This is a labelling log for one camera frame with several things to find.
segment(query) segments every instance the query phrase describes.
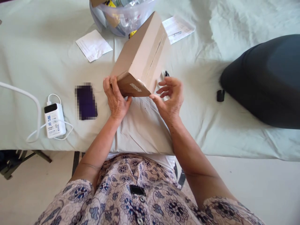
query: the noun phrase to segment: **white cable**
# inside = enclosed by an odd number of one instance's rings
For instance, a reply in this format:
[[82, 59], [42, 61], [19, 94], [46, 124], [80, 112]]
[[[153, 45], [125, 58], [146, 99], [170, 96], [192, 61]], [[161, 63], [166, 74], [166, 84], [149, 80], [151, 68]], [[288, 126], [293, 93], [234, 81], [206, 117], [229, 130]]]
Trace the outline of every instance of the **white cable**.
[[52, 103], [51, 103], [51, 101], [50, 101], [50, 96], [51, 96], [51, 95], [55, 95], [55, 96], [59, 99], [59, 103], [62, 104], [62, 101], [60, 100], [60, 97], [59, 97], [58, 95], [56, 95], [56, 94], [50, 94], [50, 95], [48, 95], [47, 106], [48, 106], [48, 105], [52, 105]]
[[34, 97], [32, 94], [30, 94], [30, 93], [28, 93], [28, 92], [26, 92], [22, 89], [19, 89], [17, 87], [11, 86], [9, 84], [5, 84], [5, 83], [0, 82], [0, 86], [2, 86], [4, 88], [11, 89], [13, 91], [17, 91], [17, 92], [19, 92], [23, 95], [26, 95], [35, 102], [35, 104], [37, 106], [37, 130], [36, 130], [37, 134], [35, 135], [35, 138], [34, 138], [33, 141], [28, 141], [29, 138], [27, 138], [26, 142], [28, 142], [28, 143], [36, 142], [38, 140], [39, 135], [40, 135], [40, 126], [41, 126], [41, 106], [40, 106], [40, 103], [39, 103], [38, 99], [36, 97]]
[[[13, 91], [17, 91], [17, 92], [19, 92], [19, 93], [21, 93], [21, 94], [23, 94], [23, 95], [26, 95], [27, 97], [31, 98], [31, 99], [35, 102], [35, 104], [36, 104], [36, 106], [37, 106], [37, 129], [36, 129], [34, 132], [32, 132], [32, 133], [27, 137], [26, 142], [27, 142], [27, 143], [34, 143], [34, 142], [36, 142], [36, 141], [38, 140], [38, 137], [40, 136], [40, 131], [41, 131], [41, 129], [42, 129], [44, 126], [46, 126], [46, 124], [47, 124], [47, 123], [45, 123], [44, 125], [41, 126], [41, 106], [40, 106], [40, 103], [39, 103], [38, 99], [37, 99], [36, 97], [34, 97], [32, 94], [30, 94], [30, 93], [28, 93], [28, 92], [26, 92], [26, 91], [24, 91], [24, 90], [22, 90], [22, 89], [19, 89], [19, 88], [17, 88], [17, 87], [14, 87], [14, 86], [12, 86], [12, 85], [5, 84], [5, 83], [3, 83], [3, 82], [0, 82], [0, 86], [2, 86], [2, 87], [4, 87], [4, 88], [11, 89], [11, 90], [13, 90]], [[51, 95], [55, 95], [55, 96], [59, 99], [59, 103], [60, 103], [60, 104], [62, 103], [62, 101], [61, 101], [61, 99], [60, 99], [60, 97], [59, 97], [58, 95], [56, 95], [56, 94], [50, 94], [50, 95], [48, 96], [47, 106], [48, 106], [48, 105], [51, 105], [51, 101], [50, 101], [50, 99], [49, 99], [49, 97], [50, 97]], [[56, 139], [56, 140], [60, 140], [60, 141], [65, 140], [65, 139], [69, 136], [69, 134], [72, 132], [72, 130], [74, 129], [74, 126], [73, 126], [72, 124], [66, 122], [66, 121], [62, 121], [62, 120], [59, 120], [59, 119], [53, 119], [53, 120], [50, 120], [49, 122], [51, 122], [51, 121], [60, 121], [60, 122], [66, 123], [66, 124], [68, 124], [68, 125], [70, 125], [70, 126], [72, 127], [71, 130], [69, 131], [69, 133], [67, 133], [66, 136], [65, 136], [63, 139], [59, 139], [59, 138], [56, 138], [56, 137], [55, 137], [54, 139]], [[35, 135], [34, 140], [29, 141], [29, 139], [31, 138], [31, 136], [34, 135], [35, 133], [36, 133], [36, 135]]]
[[[59, 139], [59, 138], [54, 137], [54, 139], [56, 139], [56, 140], [60, 140], [60, 141], [65, 140], [65, 139], [69, 136], [69, 134], [72, 132], [72, 130], [74, 129], [74, 126], [73, 126], [72, 124], [66, 122], [66, 121], [59, 120], [59, 119], [52, 119], [52, 120], [50, 120], [50, 121], [48, 121], [48, 122], [52, 122], [52, 121], [60, 121], [60, 122], [66, 123], [66, 124], [68, 124], [68, 125], [70, 125], [70, 126], [72, 127], [71, 130], [66, 134], [65, 138]], [[42, 129], [44, 126], [46, 126], [47, 123], [45, 123], [44, 125], [42, 125], [42, 126], [40, 127], [40, 129]], [[32, 133], [28, 136], [28, 138], [26, 139], [26, 142], [28, 142], [29, 138], [31, 138], [31, 136], [34, 135], [36, 132], [37, 132], [36, 130], [35, 130], [34, 132], [32, 132]]]

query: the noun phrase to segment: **bed sheet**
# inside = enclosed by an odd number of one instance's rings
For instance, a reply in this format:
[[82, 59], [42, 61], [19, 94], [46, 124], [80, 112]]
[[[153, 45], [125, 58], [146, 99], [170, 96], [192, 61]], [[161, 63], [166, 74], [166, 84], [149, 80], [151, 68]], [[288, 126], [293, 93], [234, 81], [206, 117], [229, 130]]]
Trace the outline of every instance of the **bed sheet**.
[[[179, 15], [196, 27], [192, 35], [172, 45], [165, 69], [184, 84], [180, 115], [203, 152], [300, 161], [299, 130], [263, 124], [228, 94], [224, 102], [216, 101], [219, 77], [230, 62], [256, 44], [300, 33], [300, 3], [160, 0], [155, 10], [162, 20]], [[58, 94], [65, 120], [74, 126], [65, 141], [48, 139], [43, 130], [36, 143], [26, 143], [36, 129], [35, 105], [0, 87], [0, 149], [86, 151], [110, 115], [102, 82], [127, 39], [100, 30], [113, 51], [89, 63], [75, 43], [98, 29], [88, 1], [6, 2], [0, 4], [0, 19], [0, 81], [30, 92], [42, 107], [49, 94]], [[74, 89], [87, 82], [94, 89], [98, 117], [80, 121]], [[173, 154], [168, 129], [149, 98], [134, 98], [111, 152]]]

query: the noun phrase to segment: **patterned clothing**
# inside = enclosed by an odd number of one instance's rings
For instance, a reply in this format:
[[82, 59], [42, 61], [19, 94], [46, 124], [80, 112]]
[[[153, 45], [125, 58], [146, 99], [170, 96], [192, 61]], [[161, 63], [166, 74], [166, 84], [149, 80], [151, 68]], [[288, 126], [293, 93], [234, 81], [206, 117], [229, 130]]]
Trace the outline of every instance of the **patterned clothing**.
[[179, 188], [173, 172], [155, 161], [121, 154], [104, 162], [96, 192], [87, 180], [69, 182], [35, 225], [263, 224], [222, 197], [205, 200], [199, 210]]

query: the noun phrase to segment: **table leg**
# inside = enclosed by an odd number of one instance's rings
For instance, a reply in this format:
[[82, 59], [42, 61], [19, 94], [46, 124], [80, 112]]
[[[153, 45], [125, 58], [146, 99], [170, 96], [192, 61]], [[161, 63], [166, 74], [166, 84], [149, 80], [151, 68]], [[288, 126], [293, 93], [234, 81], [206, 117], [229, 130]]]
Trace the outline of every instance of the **table leg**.
[[37, 155], [39, 155], [40, 157], [42, 157], [43, 159], [45, 159], [48, 163], [52, 162], [52, 160], [47, 155], [45, 155], [45, 153], [43, 153], [41, 150], [32, 150], [32, 151]]

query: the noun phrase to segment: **paper slip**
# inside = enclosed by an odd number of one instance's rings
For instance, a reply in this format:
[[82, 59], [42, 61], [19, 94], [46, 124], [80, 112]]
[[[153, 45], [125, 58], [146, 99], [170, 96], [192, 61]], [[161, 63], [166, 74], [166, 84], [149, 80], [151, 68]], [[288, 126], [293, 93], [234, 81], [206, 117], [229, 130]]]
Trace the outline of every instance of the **paper slip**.
[[76, 43], [90, 63], [113, 50], [97, 30], [79, 38]]
[[194, 26], [192, 26], [179, 16], [173, 16], [165, 20], [162, 24], [165, 27], [171, 44], [174, 44], [175, 42], [185, 38], [186, 36], [190, 35], [195, 31]]

